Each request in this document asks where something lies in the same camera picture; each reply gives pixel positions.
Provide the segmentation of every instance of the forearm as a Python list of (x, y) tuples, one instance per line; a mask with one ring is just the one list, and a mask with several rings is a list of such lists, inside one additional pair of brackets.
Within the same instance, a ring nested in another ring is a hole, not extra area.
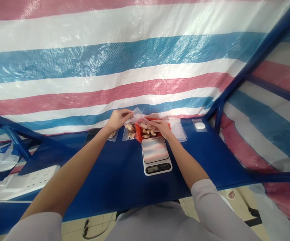
[(167, 139), (182, 176), (191, 190), (194, 183), (202, 179), (209, 179), (201, 165), (183, 148), (174, 135)]
[(112, 130), (102, 128), (86, 146), (76, 153), (39, 192), (21, 220), (42, 212), (56, 212), (64, 216), (111, 133)]

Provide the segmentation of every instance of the blue table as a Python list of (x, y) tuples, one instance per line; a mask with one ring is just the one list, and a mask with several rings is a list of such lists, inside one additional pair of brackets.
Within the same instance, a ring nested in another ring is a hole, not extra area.
[[(202, 165), (219, 190), (256, 183), (230, 152), (213, 128), (204, 121), (207, 132), (196, 132), (191, 119), (182, 120), (188, 136), (183, 147)], [(86, 182), (67, 210), (64, 221), (146, 206), (191, 196), (169, 145), (173, 170), (146, 176), (141, 144), (137, 140), (107, 141)], [(87, 132), (54, 136), (37, 149), (36, 160), (28, 162), (20, 175), (52, 165), (63, 165), (82, 146)], [(33, 200), (33, 192), (14, 200)], [(0, 204), (0, 235), (17, 223), (29, 204)]]

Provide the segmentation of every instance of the person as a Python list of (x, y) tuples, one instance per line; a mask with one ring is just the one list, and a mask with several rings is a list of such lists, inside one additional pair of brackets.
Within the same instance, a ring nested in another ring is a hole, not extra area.
[[(67, 208), (85, 182), (108, 137), (133, 116), (114, 110), (107, 124), (75, 154), (39, 192), (5, 241), (61, 240)], [(168, 141), (191, 190), (199, 221), (188, 217), (177, 202), (130, 209), (117, 217), (106, 241), (112, 240), (260, 240), (225, 203), (207, 173), (182, 147), (163, 120), (152, 121)]]

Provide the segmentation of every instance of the hand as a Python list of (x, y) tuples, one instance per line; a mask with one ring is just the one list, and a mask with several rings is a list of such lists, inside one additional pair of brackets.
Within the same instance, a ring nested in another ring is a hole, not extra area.
[(113, 133), (122, 127), (128, 119), (131, 119), (133, 114), (134, 112), (129, 109), (114, 110), (104, 128)]
[(153, 121), (150, 122), (150, 124), (152, 126), (157, 127), (159, 132), (162, 134), (162, 136), (166, 140), (170, 139), (171, 137), (174, 137), (174, 134), (169, 129), (169, 126), (168, 126), (166, 121), (164, 121), (164, 120), (153, 120)]

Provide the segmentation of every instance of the white power strip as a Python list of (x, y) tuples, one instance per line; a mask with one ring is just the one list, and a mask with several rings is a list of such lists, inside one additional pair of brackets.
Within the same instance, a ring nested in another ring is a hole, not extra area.
[(6, 177), (6, 184), (0, 186), (0, 200), (9, 200), (43, 188), (59, 169), (60, 166), (55, 165), (23, 176)]

